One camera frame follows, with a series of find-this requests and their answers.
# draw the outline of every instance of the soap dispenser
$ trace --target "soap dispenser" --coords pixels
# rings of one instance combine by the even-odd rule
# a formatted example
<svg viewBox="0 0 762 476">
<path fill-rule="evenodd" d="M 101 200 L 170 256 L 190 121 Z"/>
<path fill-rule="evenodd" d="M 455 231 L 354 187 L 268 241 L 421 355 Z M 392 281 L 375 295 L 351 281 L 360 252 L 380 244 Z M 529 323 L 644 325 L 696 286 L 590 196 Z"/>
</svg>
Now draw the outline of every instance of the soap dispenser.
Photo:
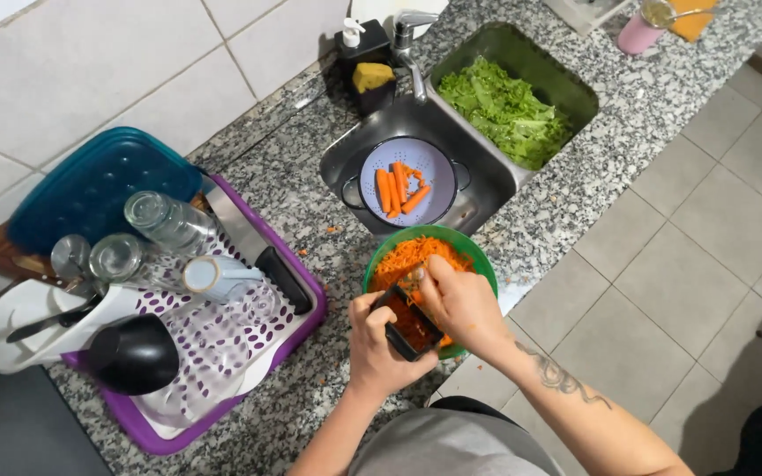
<svg viewBox="0 0 762 476">
<path fill-rule="evenodd" d="M 345 90 L 349 92 L 358 112 L 366 116 L 393 103 L 396 81 L 359 93 L 353 81 L 355 69 L 359 63 L 380 63 L 392 68 L 390 40 L 387 31 L 376 19 L 358 23 L 347 18 L 343 20 L 343 26 L 344 30 L 333 36 L 337 45 L 337 67 L 340 68 Z"/>
</svg>

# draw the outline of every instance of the green lettuce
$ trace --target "green lettuce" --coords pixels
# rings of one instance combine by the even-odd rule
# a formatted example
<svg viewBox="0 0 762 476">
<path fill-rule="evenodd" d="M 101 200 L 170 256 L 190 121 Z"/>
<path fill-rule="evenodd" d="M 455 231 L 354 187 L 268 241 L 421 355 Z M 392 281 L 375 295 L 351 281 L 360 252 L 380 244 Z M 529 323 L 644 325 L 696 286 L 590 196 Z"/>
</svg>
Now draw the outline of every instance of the green lettuce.
<svg viewBox="0 0 762 476">
<path fill-rule="evenodd" d="M 514 80 L 483 57 L 439 84 L 446 103 L 490 139 L 515 164 L 539 170 L 570 139 L 569 120 L 540 103 L 531 85 Z"/>
</svg>

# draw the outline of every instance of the black pants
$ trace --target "black pants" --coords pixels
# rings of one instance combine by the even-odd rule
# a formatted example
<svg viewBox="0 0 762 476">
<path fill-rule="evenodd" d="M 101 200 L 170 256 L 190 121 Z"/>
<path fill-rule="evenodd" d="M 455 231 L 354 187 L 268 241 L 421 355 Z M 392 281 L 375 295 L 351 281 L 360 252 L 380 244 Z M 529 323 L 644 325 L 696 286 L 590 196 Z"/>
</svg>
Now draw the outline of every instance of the black pants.
<svg viewBox="0 0 762 476">
<path fill-rule="evenodd" d="M 492 406 L 479 402 L 474 398 L 469 398 L 468 396 L 444 396 L 437 402 L 432 403 L 430 407 L 440 408 L 442 410 L 457 410 L 458 412 L 479 413 L 481 415 L 488 415 L 491 417 L 494 416 L 500 420 L 505 420 L 505 422 L 509 424 L 519 426 L 515 421 L 511 420 L 507 416 L 504 416 L 500 411 L 492 408 Z"/>
</svg>

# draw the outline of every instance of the tattoo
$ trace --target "tattoo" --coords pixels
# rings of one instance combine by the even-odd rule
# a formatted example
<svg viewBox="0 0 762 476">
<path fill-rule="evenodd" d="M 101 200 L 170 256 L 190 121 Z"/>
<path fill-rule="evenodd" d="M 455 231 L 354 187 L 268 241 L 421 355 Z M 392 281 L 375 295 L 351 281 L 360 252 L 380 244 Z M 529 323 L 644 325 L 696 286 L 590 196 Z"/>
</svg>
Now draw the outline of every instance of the tattoo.
<svg viewBox="0 0 762 476">
<path fill-rule="evenodd" d="M 572 377 L 555 361 L 540 355 L 538 352 L 528 349 L 519 341 L 516 341 L 515 343 L 517 349 L 527 353 L 529 356 L 534 358 L 534 361 L 537 363 L 537 370 L 540 374 L 540 380 L 543 382 L 545 387 L 555 389 L 567 395 L 577 391 L 581 394 L 581 398 L 586 403 L 603 402 L 610 410 L 613 410 L 613 407 L 610 406 L 610 403 L 605 399 L 604 396 L 587 395 L 587 389 L 584 388 L 584 385 L 581 383 L 581 381 L 575 377 Z"/>
</svg>

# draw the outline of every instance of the gray shirt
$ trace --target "gray shirt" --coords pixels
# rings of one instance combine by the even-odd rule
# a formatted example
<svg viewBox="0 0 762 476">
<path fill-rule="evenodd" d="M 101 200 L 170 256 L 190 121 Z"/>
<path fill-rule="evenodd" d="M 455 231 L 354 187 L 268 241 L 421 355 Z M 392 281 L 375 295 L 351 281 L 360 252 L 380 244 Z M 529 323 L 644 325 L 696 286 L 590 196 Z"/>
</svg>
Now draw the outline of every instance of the gray shirt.
<svg viewBox="0 0 762 476">
<path fill-rule="evenodd" d="M 423 408 L 366 444 L 349 476 L 564 476 L 524 429 L 477 413 Z"/>
</svg>

